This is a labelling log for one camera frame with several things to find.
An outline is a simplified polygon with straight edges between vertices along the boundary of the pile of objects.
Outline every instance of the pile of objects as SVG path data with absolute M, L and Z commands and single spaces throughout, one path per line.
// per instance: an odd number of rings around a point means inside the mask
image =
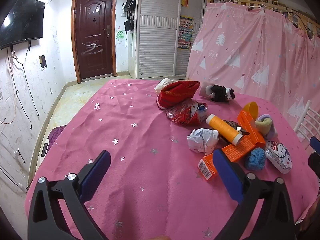
M 197 126 L 206 122 L 212 129 L 199 128 L 187 137 L 191 150 L 204 153 L 198 168 L 206 180 L 214 177 L 217 170 L 213 165 L 212 152 L 220 140 L 225 147 L 222 151 L 231 162 L 244 159 L 247 170 L 262 170 L 266 159 L 282 173 L 292 168 L 288 149 L 272 139 L 277 137 L 272 117 L 268 114 L 258 116 L 256 102 L 248 103 L 238 114 L 237 121 L 222 120 L 208 113 L 206 103 L 192 99 L 200 83 L 198 81 L 162 80 L 156 87 L 157 105 L 165 109 L 166 116 L 179 125 Z M 203 83 L 199 95 L 215 102 L 228 102 L 235 99 L 232 88 Z

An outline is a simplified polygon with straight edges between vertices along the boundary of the red knit hat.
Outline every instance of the red knit hat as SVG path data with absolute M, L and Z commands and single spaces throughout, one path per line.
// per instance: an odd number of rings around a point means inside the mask
M 193 98 L 199 85 L 199 81 L 177 81 L 166 85 L 157 97 L 158 107 L 166 109 L 188 98 Z

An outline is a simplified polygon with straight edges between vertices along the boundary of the orange plastic cup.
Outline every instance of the orange plastic cup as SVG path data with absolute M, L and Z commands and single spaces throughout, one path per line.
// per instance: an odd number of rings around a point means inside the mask
M 252 118 L 254 120 L 257 120 L 258 118 L 258 113 L 259 113 L 259 109 L 258 109 L 258 105 L 256 102 L 252 101 L 250 103 L 247 103 L 244 108 L 244 111 L 249 112 L 252 116 Z

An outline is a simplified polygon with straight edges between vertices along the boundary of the wooden door frame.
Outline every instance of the wooden door frame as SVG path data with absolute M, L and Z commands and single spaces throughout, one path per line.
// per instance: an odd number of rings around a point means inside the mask
M 76 70 L 76 77 L 78 84 L 81 83 L 80 69 L 78 65 L 78 55 L 76 50 L 76 0 L 72 0 L 71 4 L 71 43 L 72 43 L 72 54 L 73 62 Z M 116 0 L 112 0 L 112 9 L 111 9 L 111 55 L 112 55 L 112 74 L 117 76 L 116 72 L 116 38 L 115 38 L 115 29 L 116 29 Z

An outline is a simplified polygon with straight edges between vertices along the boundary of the louvered closet door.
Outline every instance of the louvered closet door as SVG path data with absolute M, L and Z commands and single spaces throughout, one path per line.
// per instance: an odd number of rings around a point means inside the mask
M 179 0 L 141 0 L 139 78 L 171 76 Z
M 188 0 L 188 7 L 181 6 L 181 16 L 193 17 L 193 31 L 191 38 L 191 47 L 199 32 L 200 23 L 202 20 L 202 7 L 204 0 Z M 178 49 L 176 61 L 176 75 L 185 75 L 189 62 L 191 49 Z

